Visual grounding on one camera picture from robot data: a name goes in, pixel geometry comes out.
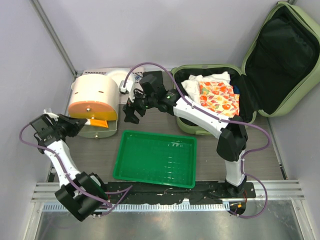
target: orange patterned cloth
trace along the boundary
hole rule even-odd
[[[200,81],[200,103],[203,107],[228,117],[239,115],[239,94],[224,81]]]

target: green tray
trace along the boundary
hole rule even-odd
[[[196,183],[196,157],[194,137],[125,130],[113,177],[190,189]]]

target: open suitcase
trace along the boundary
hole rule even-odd
[[[241,69],[231,64],[183,65],[172,69],[180,84],[190,75],[209,76],[227,71],[240,91],[239,115],[252,123],[259,112],[282,116],[320,82],[320,26],[301,8],[280,1],[271,10],[244,57]],[[209,135],[183,118],[186,133]]]

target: gray wall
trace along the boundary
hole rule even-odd
[[[320,1],[298,0],[303,8],[320,24]],[[293,111],[283,117],[272,118],[284,168],[291,179],[298,179],[312,213],[315,231],[320,238],[320,84]]]
[[[28,0],[0,7],[0,239],[20,240],[36,182],[49,160],[19,142],[20,129],[44,108],[64,112],[72,76]],[[33,130],[24,139],[33,141]]]
[[[240,66],[277,0],[40,0],[77,70]]]

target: floor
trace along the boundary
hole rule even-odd
[[[261,208],[247,205],[246,215]],[[226,211],[112,212],[102,218],[77,221],[67,212],[43,212],[36,240],[302,240],[290,200],[270,201],[254,219]]]
[[[171,80],[163,75],[163,83],[167,89],[171,88]],[[67,144],[71,156],[82,172],[94,172],[107,181],[115,181],[112,177],[118,148],[124,130],[135,130],[151,133],[173,135],[188,135],[182,132],[176,122],[176,117],[150,109],[144,117],[140,117],[138,125],[123,121],[125,115],[119,111],[118,131],[107,138],[91,139],[84,137],[68,138]],[[256,125],[268,129],[265,117],[257,116]],[[263,133],[256,129],[248,128],[247,149],[258,148],[266,144],[267,139]],[[195,136],[197,138],[196,180],[224,180],[226,177],[225,163],[216,153],[218,140],[212,136]],[[283,180],[279,163],[273,146],[260,152],[249,154],[245,158],[245,171],[261,180]]]

